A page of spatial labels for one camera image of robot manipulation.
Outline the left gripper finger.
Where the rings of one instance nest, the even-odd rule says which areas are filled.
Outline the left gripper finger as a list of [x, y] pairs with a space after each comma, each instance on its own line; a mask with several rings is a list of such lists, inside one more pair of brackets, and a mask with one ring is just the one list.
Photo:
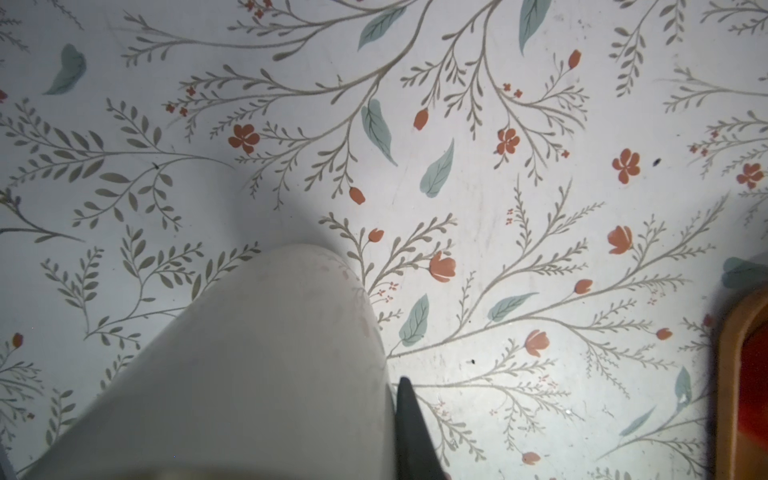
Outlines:
[[400, 378], [397, 387], [395, 452], [399, 480], [446, 479], [413, 385], [405, 376]]

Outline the white mug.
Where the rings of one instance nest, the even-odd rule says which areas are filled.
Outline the white mug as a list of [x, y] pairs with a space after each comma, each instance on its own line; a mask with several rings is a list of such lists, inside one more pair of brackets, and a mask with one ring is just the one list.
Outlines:
[[32, 479], [392, 479], [393, 397], [361, 282], [293, 245], [173, 320]]

